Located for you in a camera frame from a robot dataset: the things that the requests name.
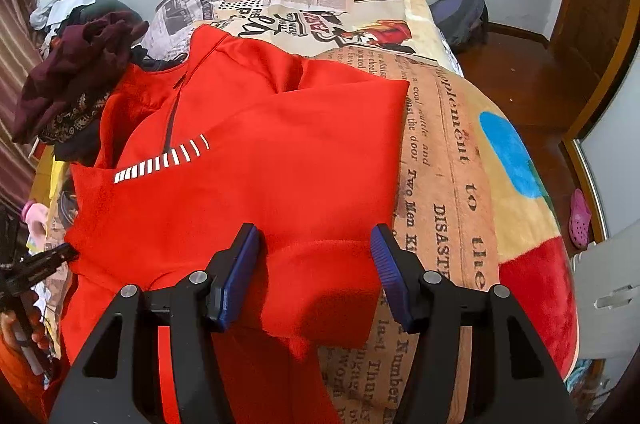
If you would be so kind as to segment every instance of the bed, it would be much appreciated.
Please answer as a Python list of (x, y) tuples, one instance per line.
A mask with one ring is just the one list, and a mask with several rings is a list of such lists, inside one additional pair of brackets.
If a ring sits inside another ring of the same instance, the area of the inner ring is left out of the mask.
[[(506, 285), (568, 376), (577, 354), (577, 317), (549, 197), (513, 126), (463, 79), (426, 0), (162, 0), (142, 45), (152, 58), (176, 58), (188, 52), (193, 30), (202, 24), (409, 80), (396, 239), (425, 268), (459, 285)], [(64, 235), (55, 209), (49, 229), (47, 247)], [(54, 337), (68, 283), (65, 272), (50, 279), (47, 322)], [(465, 329), (452, 422), (464, 413), (470, 340)], [(363, 349), (320, 350), (325, 385), (345, 422), (391, 422), (415, 345), (381, 294)]]

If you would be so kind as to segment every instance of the cartoon print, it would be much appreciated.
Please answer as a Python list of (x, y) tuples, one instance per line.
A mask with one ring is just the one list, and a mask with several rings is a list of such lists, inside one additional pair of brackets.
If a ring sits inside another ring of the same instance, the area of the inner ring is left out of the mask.
[(334, 34), (348, 42), (361, 42), (401, 52), (415, 52), (411, 47), (402, 45), (402, 42), (411, 39), (411, 30), (402, 20), (378, 20), (374, 24), (351, 31), (335, 27)]

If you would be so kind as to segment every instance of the maroon cloth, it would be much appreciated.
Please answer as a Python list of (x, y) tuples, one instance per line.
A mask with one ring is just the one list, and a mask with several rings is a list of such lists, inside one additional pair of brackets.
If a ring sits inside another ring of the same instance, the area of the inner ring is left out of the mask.
[(114, 88), (129, 62), (131, 43), (148, 29), (129, 12), (68, 26), (49, 57), (27, 77), (14, 117), (14, 143), (28, 143), (81, 94), (92, 104)]

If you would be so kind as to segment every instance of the yellow object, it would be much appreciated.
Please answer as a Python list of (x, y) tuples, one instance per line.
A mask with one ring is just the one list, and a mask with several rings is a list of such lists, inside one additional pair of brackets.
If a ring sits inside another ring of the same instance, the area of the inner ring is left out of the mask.
[(29, 198), (40, 204), (49, 205), (49, 185), (51, 183), (51, 164), (53, 159), (53, 146), (44, 149), (38, 165), (36, 175), (33, 178), (33, 185), (29, 193)]
[(51, 163), (51, 182), (49, 184), (49, 201), (53, 198), (53, 195), (56, 193), (56, 187), (58, 186), (58, 182), (60, 181), (60, 177), (65, 169), (66, 162), (58, 161), (55, 157), (52, 157)]

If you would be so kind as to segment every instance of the pink crocs shoe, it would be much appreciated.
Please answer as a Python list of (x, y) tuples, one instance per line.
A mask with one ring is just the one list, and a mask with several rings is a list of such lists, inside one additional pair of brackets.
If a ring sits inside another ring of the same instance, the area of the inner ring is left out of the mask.
[(589, 209), (582, 190), (577, 189), (571, 195), (571, 215), (569, 216), (569, 237), (575, 247), (584, 251), (589, 244), (589, 223), (591, 210)]

